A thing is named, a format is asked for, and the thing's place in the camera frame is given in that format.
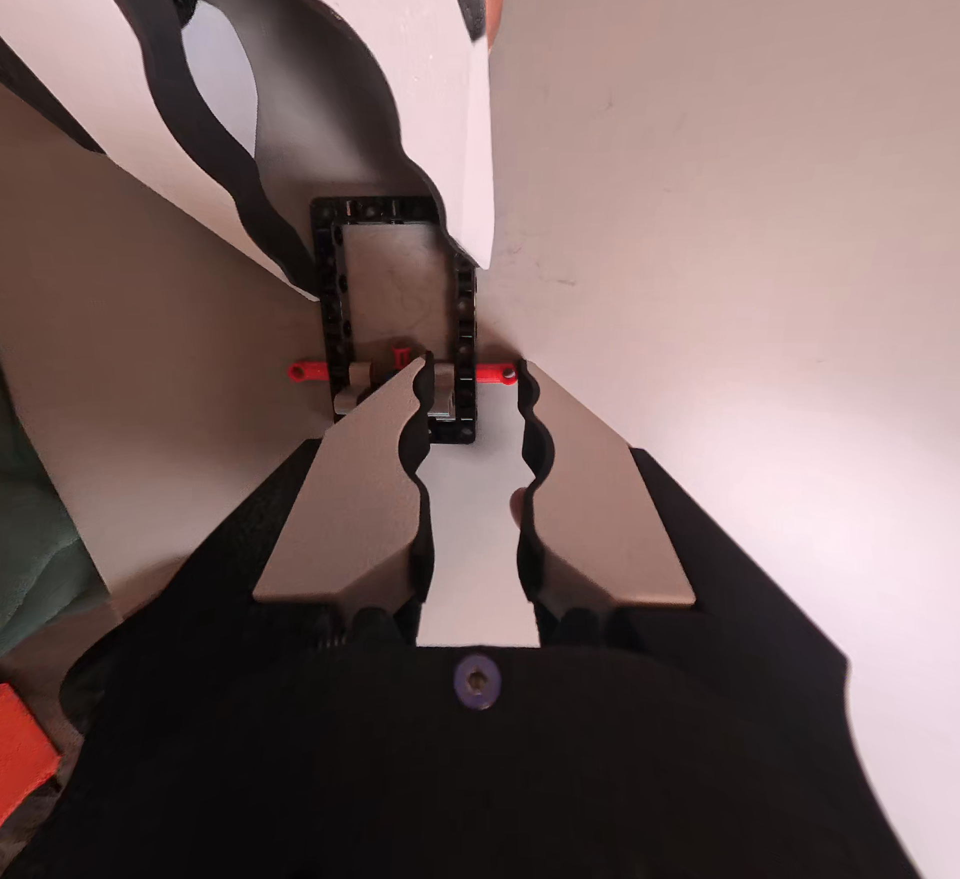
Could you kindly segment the orange flat object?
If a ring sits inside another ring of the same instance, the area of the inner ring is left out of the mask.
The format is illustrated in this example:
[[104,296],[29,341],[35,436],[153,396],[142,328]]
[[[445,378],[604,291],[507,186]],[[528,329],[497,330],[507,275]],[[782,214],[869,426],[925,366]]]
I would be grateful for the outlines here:
[[1,824],[57,773],[61,753],[9,683],[1,685]]

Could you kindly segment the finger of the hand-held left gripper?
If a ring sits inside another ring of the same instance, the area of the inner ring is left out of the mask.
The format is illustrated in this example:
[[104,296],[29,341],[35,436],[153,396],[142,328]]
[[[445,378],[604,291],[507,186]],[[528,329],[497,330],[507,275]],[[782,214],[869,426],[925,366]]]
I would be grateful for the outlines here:
[[128,175],[303,296],[300,235],[189,69],[174,0],[2,0],[2,39]]
[[459,0],[318,0],[350,27],[383,73],[405,156],[438,197],[447,235],[490,267],[495,181],[488,40],[472,38]]

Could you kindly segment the black lego frame assembly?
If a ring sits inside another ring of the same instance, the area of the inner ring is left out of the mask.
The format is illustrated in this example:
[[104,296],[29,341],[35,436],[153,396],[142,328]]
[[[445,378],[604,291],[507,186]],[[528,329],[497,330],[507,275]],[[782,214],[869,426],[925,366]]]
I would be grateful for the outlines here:
[[327,385],[333,422],[402,371],[392,347],[412,361],[431,353],[434,444],[477,440],[478,388],[514,386],[509,360],[481,361],[478,267],[441,225],[425,195],[319,197],[310,206],[324,359],[288,368],[295,383]]

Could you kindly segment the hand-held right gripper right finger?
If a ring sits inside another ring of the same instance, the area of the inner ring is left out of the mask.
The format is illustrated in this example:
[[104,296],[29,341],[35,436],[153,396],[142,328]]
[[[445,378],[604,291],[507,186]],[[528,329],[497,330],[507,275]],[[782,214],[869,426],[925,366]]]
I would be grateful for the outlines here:
[[570,613],[603,631],[622,609],[696,596],[629,442],[534,362],[517,365],[523,490],[516,553],[540,641]]

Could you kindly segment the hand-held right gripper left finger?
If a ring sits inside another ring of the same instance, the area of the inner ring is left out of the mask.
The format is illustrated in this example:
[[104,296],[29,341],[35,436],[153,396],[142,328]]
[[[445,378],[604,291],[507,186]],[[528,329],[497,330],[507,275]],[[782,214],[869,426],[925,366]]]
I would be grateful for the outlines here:
[[253,588],[261,605],[320,605],[344,630],[367,609],[416,641],[435,547],[428,457],[435,398],[431,353],[413,359],[319,442]]

